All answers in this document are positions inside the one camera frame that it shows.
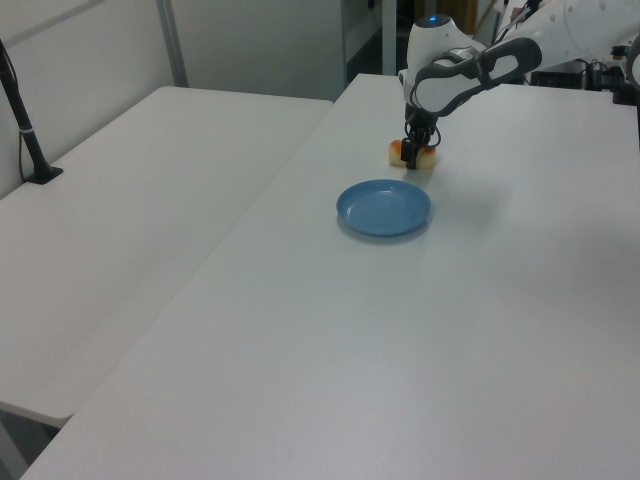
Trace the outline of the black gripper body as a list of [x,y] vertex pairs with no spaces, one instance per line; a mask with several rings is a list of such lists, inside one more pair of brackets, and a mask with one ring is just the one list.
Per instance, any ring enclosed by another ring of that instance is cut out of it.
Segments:
[[436,130],[437,117],[424,109],[407,103],[405,106],[405,123],[411,130],[434,132]]

